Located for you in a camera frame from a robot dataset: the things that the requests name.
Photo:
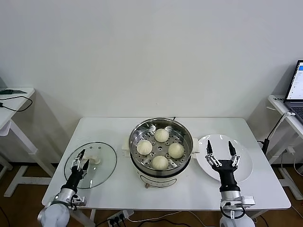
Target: white plate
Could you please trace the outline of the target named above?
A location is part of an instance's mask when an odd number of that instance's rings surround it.
[[[199,151],[196,154],[197,161],[202,169],[212,178],[220,181],[219,174],[214,171],[205,159],[207,141],[210,140],[213,154],[216,159],[230,159],[231,155],[228,149],[228,141],[235,147],[237,155],[240,155],[239,168],[234,172],[235,179],[238,183],[245,181],[250,177],[253,170],[253,163],[249,155],[249,151],[243,147],[238,141],[220,134],[204,136],[199,140]]]

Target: glass lid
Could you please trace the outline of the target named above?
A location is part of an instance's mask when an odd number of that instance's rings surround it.
[[[89,159],[89,167],[87,174],[80,180],[78,188],[88,189],[102,184],[111,176],[117,164],[117,156],[114,149],[106,143],[87,143],[76,149],[67,159],[64,167],[66,180],[71,175],[71,166],[75,157],[84,149],[81,166],[83,167],[86,160]]]

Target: robotic arm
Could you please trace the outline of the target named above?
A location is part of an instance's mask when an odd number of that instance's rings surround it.
[[[234,178],[233,172],[238,169],[240,156],[232,143],[228,142],[231,159],[218,160],[213,155],[210,141],[207,142],[207,162],[212,169],[219,173],[221,180],[221,205],[220,211],[223,217],[220,220],[221,227],[254,227],[252,219],[245,214],[245,208],[255,205],[252,196],[241,196],[240,187]]]
[[[81,166],[85,149],[81,151],[72,163],[71,175],[65,185],[54,199],[40,211],[38,221],[43,227],[66,227],[70,219],[69,206],[76,210],[77,206],[85,206],[85,197],[77,195],[77,186],[81,179],[86,175],[89,167],[89,160]]]

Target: wooden floor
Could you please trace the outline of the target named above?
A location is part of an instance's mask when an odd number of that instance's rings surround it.
[[[14,167],[12,171],[7,171],[4,177],[0,180],[0,206],[7,214],[11,227],[38,227],[37,215],[43,208],[41,200],[47,189],[47,186],[40,185],[19,185],[11,198],[3,197],[3,194],[9,186],[14,175],[18,171],[19,166]],[[303,177],[299,176],[293,168],[287,168],[290,175],[293,177],[297,186],[303,192]],[[275,172],[278,178],[281,178],[277,169]],[[47,174],[38,166],[29,167],[26,176],[47,176]],[[284,188],[292,205],[303,214],[303,201],[296,201],[288,188]],[[84,213],[89,216],[90,210],[85,210]],[[104,221],[107,217],[116,213],[114,210],[98,210],[95,216],[95,222]],[[132,220],[140,220],[145,218],[159,217],[170,212],[164,211],[135,211],[131,216]],[[195,212],[207,226],[219,226],[221,214],[219,212]],[[292,209],[288,210],[272,210],[263,214],[270,227],[303,227],[303,219]],[[181,212],[172,216],[165,217],[166,219],[175,223],[187,223],[191,227],[202,226],[199,221],[189,212]],[[137,227],[140,223],[132,223],[125,221],[127,227]],[[0,212],[0,227],[8,226],[6,219]],[[82,225],[70,219],[69,227],[81,227]],[[107,223],[100,225],[100,227],[108,226]],[[171,227],[174,226],[169,223],[145,223],[143,227]],[[256,224],[258,227],[266,227],[264,220],[258,218]]]

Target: laptop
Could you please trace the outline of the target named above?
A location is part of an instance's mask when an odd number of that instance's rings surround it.
[[[299,60],[297,63],[284,104],[303,123],[303,60]]]

